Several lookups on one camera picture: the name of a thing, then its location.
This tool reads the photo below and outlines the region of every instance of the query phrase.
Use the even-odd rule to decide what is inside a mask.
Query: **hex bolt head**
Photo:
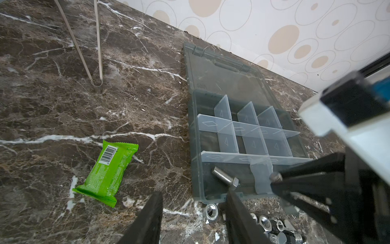
[[[233,182],[232,182],[232,184],[230,185],[230,189],[232,189],[233,191],[238,187],[238,185],[239,185],[239,181],[238,181],[238,179],[235,177],[234,179],[233,179]]]

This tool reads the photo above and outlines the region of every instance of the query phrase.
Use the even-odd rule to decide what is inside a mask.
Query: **brown marble surface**
[[[93,1],[61,5],[97,80]],[[227,243],[223,220],[206,224],[204,205],[191,197],[183,42],[253,64],[112,0],[99,2],[99,13],[104,83],[96,88],[54,1],[0,4],[0,242],[115,243],[151,192],[162,191],[161,243]],[[298,118],[314,92],[260,69],[311,158],[343,150]],[[115,208],[69,191],[88,176],[103,138],[140,145]],[[287,216],[277,198],[245,204],[288,218],[309,243],[339,243],[304,212]]]

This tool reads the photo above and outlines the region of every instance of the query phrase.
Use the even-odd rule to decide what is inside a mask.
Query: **wall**
[[[390,0],[119,0],[320,91],[390,52]]]

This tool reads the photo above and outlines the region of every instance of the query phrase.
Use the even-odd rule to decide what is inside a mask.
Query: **screw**
[[[256,221],[256,224],[257,224],[257,216],[256,216],[256,214],[250,213],[250,215],[254,219],[254,221]]]
[[[213,175],[215,175],[218,179],[223,181],[226,185],[231,186],[232,190],[235,190],[238,186],[238,179],[236,177],[231,177],[226,172],[224,172],[222,169],[218,168],[217,166],[214,167],[213,171],[211,172]]]

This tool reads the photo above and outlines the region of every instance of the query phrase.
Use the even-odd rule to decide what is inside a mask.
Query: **beige circle pattern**
[[[323,81],[329,81],[337,79],[346,74],[351,67],[349,61],[341,61],[327,67],[321,74],[320,78]]]
[[[158,19],[158,20],[161,20],[162,22],[167,23],[168,25],[170,24],[168,14],[162,10],[156,10],[156,12],[154,12],[154,14],[153,14],[153,17]]]
[[[206,39],[206,27],[203,22],[196,17],[185,18],[180,24],[179,29],[185,30],[189,34],[199,37],[202,40]]]
[[[199,17],[209,17],[217,11],[222,0],[188,0],[192,11]]]
[[[166,2],[160,0],[151,2],[146,8],[145,13],[169,25],[176,27],[176,14],[172,7]]]
[[[336,53],[332,50],[320,52],[307,61],[305,70],[308,73],[319,72],[331,64],[335,60],[335,57]]]
[[[295,10],[295,22],[310,25],[321,19],[332,7],[334,0],[302,0]]]
[[[253,63],[268,70],[272,69],[273,62],[274,62],[273,56],[270,54],[262,54],[257,58],[255,58],[255,60],[253,60]]]
[[[335,8],[320,21],[316,36],[320,39],[327,39],[341,33],[352,23],[356,13],[357,7],[354,4],[343,4]]]
[[[313,56],[318,48],[318,41],[313,38],[305,39],[293,46],[287,56],[291,64],[300,64]]]
[[[289,50],[298,40],[299,28],[286,25],[278,29],[268,41],[268,50],[272,54],[281,54]]]

